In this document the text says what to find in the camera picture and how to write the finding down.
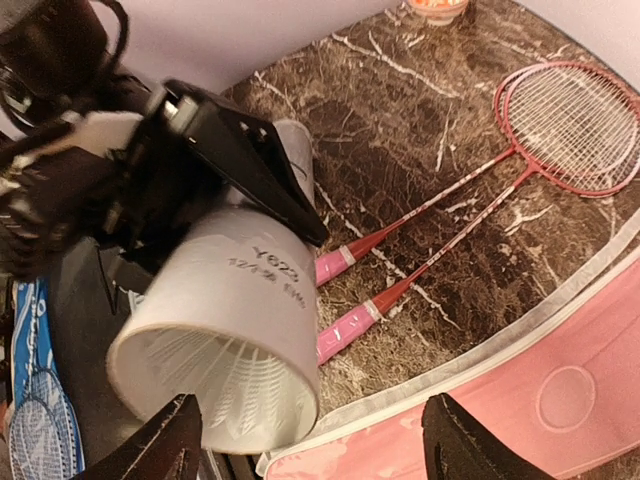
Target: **circular patch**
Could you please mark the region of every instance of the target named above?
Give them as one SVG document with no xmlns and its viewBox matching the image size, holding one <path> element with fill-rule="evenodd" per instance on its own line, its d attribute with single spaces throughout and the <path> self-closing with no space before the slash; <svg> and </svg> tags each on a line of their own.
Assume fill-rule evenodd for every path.
<svg viewBox="0 0 640 480">
<path fill-rule="evenodd" d="M 596 383 L 589 371 L 568 366 L 547 376 L 536 410 L 540 422 L 550 431 L 566 433 L 582 425 L 596 402 Z"/>
</svg>

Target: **racket strings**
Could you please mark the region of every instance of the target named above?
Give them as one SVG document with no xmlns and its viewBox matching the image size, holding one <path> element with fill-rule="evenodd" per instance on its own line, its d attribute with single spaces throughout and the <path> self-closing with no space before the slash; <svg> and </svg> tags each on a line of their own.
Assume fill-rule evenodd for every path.
<svg viewBox="0 0 640 480">
<path fill-rule="evenodd" d="M 590 70 L 549 68 L 510 90 L 515 140 L 569 187 L 603 191 L 638 166 L 638 115 L 626 93 Z"/>
<path fill-rule="evenodd" d="M 496 116 L 498 119 L 498 126 L 501 130 L 504 129 L 504 102 L 507 99 L 507 92 L 514 84 L 516 80 L 518 80 L 522 75 L 524 75 L 526 71 L 518 72 L 518 74 L 513 74 L 511 77 L 506 79 L 502 85 L 500 85 L 498 92 L 496 92 L 498 98 L 498 109 L 496 111 Z"/>
<path fill-rule="evenodd" d="M 62 480 L 62 444 L 51 411 L 28 397 L 16 410 L 9 429 L 12 470 L 26 478 Z"/>
</svg>

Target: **black fabric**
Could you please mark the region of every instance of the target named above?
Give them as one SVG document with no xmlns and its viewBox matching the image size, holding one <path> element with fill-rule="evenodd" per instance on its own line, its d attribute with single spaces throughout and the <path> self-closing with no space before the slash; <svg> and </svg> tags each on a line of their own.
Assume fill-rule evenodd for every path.
<svg viewBox="0 0 640 480">
<path fill-rule="evenodd" d="M 195 395 L 178 395 L 120 448 L 74 480 L 196 480 L 201 438 Z"/>
<path fill-rule="evenodd" d="M 107 270 L 116 255 L 115 250 L 102 253 Z M 116 314 L 112 314 L 91 240 L 80 242 L 49 278 L 53 353 L 90 467 L 142 426 L 111 388 L 105 364 L 107 350 L 129 316 L 129 302 L 120 292 Z"/>
</svg>

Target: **small bowl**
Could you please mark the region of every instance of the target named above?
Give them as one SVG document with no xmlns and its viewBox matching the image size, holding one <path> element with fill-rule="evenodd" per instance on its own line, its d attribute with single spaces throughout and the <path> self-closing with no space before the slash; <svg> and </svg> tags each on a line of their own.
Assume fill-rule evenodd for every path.
<svg viewBox="0 0 640 480">
<path fill-rule="evenodd" d="M 413 10 L 429 25 L 449 25 L 469 5 L 469 0 L 407 0 Z"/>
</svg>

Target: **white plastic tube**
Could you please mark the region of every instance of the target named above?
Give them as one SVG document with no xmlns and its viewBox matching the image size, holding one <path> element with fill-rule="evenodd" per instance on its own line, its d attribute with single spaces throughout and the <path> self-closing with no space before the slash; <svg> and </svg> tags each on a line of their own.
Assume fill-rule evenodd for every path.
<svg viewBox="0 0 640 480">
<path fill-rule="evenodd" d="M 276 128 L 313 201 L 308 131 Z M 195 393 L 202 446 L 257 453 L 301 440 L 318 417 L 312 249 L 231 189 L 194 226 L 113 343 L 109 376 L 147 420 Z"/>
</svg>

